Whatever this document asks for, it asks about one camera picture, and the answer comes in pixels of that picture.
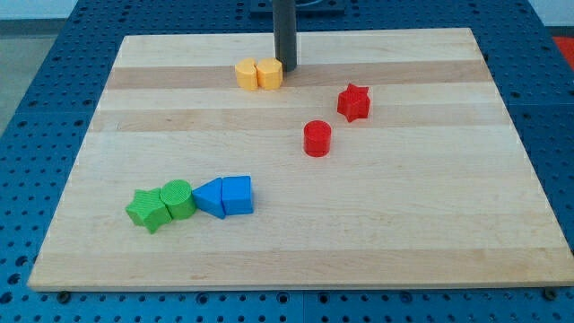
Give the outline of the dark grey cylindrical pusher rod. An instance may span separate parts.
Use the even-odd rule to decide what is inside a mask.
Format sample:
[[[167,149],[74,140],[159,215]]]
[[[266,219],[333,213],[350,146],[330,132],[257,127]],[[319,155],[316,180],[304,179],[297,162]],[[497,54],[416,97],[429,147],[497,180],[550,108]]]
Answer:
[[[297,31],[295,0],[273,0],[274,53],[284,72],[297,67]]]

